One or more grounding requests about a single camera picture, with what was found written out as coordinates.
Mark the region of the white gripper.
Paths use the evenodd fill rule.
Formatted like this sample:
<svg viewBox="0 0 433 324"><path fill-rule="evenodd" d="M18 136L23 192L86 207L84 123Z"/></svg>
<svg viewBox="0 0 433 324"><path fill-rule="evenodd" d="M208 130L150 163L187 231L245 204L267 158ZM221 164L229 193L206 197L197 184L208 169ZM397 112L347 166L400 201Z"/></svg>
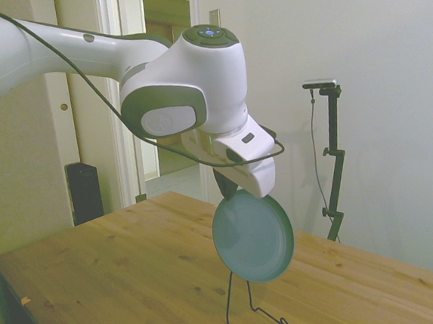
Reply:
<svg viewBox="0 0 433 324"><path fill-rule="evenodd" d="M213 163L213 174L222 196L229 201L241 187L264 197L274 188L275 162L271 138L253 136L214 137L200 131L182 134L184 148L201 162Z"/></svg>

